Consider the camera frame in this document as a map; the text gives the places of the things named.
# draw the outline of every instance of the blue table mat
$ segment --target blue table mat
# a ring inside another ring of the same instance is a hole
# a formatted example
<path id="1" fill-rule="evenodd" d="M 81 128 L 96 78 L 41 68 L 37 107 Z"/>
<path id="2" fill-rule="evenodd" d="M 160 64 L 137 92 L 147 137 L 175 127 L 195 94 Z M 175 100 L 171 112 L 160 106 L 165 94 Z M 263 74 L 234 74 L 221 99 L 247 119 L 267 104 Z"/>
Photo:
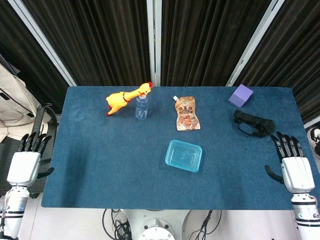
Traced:
<path id="1" fill-rule="evenodd" d="M 309 159 L 320 199 L 320 178 L 292 90 L 250 87 L 241 111 L 272 119 L 295 136 Z M 292 193 L 271 179 L 281 175 L 270 137 L 237 129 L 236 87 L 154 87 L 148 116 L 135 117 L 136 100 L 106 117 L 106 96 L 136 87 L 77 86 L 67 91 L 42 206 L 59 208 L 291 210 Z M 177 131 L 173 96 L 193 96 L 201 129 Z M 202 148 L 199 172 L 165 163 L 171 140 Z"/>

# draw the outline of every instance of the plastic water bottle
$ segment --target plastic water bottle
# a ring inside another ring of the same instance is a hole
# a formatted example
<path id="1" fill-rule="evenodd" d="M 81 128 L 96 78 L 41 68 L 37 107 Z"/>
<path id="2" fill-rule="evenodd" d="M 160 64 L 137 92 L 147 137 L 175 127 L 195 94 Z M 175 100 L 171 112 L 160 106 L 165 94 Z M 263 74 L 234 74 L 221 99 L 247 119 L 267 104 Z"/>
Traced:
<path id="1" fill-rule="evenodd" d="M 146 119 L 148 115 L 148 97 L 147 95 L 136 97 L 135 117 L 139 120 Z"/>

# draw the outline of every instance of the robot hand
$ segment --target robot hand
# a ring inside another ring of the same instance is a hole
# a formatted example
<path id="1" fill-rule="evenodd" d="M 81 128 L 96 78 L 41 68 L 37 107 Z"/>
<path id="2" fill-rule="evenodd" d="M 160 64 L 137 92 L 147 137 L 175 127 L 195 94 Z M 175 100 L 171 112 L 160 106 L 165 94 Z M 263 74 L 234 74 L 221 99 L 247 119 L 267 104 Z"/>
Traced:
<path id="1" fill-rule="evenodd" d="M 284 184 L 293 194 L 309 193 L 315 188 L 315 182 L 309 161 L 304 157 L 300 143 L 293 136 L 282 135 L 278 131 L 276 133 L 280 140 L 274 135 L 271 135 L 271 139 L 280 159 L 283 177 L 276 175 L 268 165 L 264 166 L 266 172 L 272 179 Z"/>
<path id="2" fill-rule="evenodd" d="M 7 181 L 11 186 L 30 187 L 36 179 L 46 177 L 54 170 L 52 167 L 46 172 L 38 173 L 40 158 L 45 151 L 51 136 L 41 134 L 34 141 L 36 133 L 24 135 L 19 143 L 18 151 L 13 155 Z"/>
<path id="3" fill-rule="evenodd" d="M 310 163 L 304 157 L 303 150 L 295 137 L 282 135 L 277 131 L 278 138 L 271 135 L 278 153 L 282 176 L 276 175 L 268 165 L 264 168 L 274 180 L 284 184 L 289 192 L 295 220 L 301 240 L 318 240 L 320 236 L 320 216 L 317 199 L 309 192 L 315 188 Z"/>
<path id="4" fill-rule="evenodd" d="M 17 239 L 29 197 L 28 187 L 54 170 L 51 167 L 46 172 L 38 173 L 41 156 L 51 136 L 42 134 L 34 141 L 35 135 L 35 132 L 30 136 L 24 135 L 12 157 L 6 179 L 12 188 L 6 193 L 4 201 L 0 201 L 0 240 Z"/>

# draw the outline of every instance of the yellow rubber chicken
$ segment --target yellow rubber chicken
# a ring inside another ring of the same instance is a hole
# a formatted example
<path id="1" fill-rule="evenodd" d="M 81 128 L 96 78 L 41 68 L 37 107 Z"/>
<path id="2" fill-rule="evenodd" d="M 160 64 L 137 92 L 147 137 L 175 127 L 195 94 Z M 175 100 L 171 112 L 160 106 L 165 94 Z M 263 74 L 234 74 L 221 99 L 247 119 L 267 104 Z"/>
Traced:
<path id="1" fill-rule="evenodd" d="M 110 111 L 107 112 L 105 115 L 108 117 L 111 114 L 114 114 L 120 108 L 127 106 L 127 104 L 131 101 L 131 99 L 137 96 L 144 96 L 151 92 L 151 88 L 153 87 L 151 82 L 147 82 L 142 84 L 137 90 L 130 91 L 130 92 L 117 92 L 112 93 L 110 96 L 106 97 L 106 101 L 109 104 Z"/>

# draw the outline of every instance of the curtain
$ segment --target curtain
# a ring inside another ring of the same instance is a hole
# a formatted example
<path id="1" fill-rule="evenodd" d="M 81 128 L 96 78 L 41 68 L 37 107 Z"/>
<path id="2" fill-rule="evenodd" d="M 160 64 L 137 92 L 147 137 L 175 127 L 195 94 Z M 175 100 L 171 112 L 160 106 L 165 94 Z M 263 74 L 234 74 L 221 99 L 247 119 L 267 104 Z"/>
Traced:
<path id="1" fill-rule="evenodd" d="M 270 0 L 162 0 L 161 85 L 225 86 Z"/>
<path id="2" fill-rule="evenodd" d="M 8 1 L 0 1 L 0 54 L 42 104 L 60 113 L 68 85 Z"/>
<path id="3" fill-rule="evenodd" d="M 292 88 L 305 123 L 320 115 L 319 10 L 318 0 L 285 1 L 235 83 Z"/>
<path id="4" fill-rule="evenodd" d="M 145 0 L 23 2 L 78 85 L 150 81 Z"/>

